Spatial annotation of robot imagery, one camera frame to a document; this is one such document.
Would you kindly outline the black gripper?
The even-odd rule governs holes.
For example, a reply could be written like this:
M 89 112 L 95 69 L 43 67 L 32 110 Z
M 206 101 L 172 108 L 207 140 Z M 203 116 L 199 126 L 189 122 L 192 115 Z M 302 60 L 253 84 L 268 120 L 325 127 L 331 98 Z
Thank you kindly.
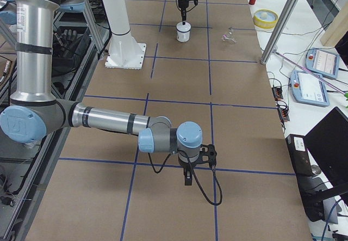
M 179 160 L 179 164 L 183 168 L 184 185 L 192 185 L 192 169 L 194 168 L 195 164 L 192 162 L 184 162 L 182 160 Z
M 189 6 L 189 0 L 177 0 L 178 1 L 178 7 L 181 10 L 181 17 L 182 17 L 182 22 L 184 22 L 184 25 L 186 24 L 187 21 L 187 8 Z

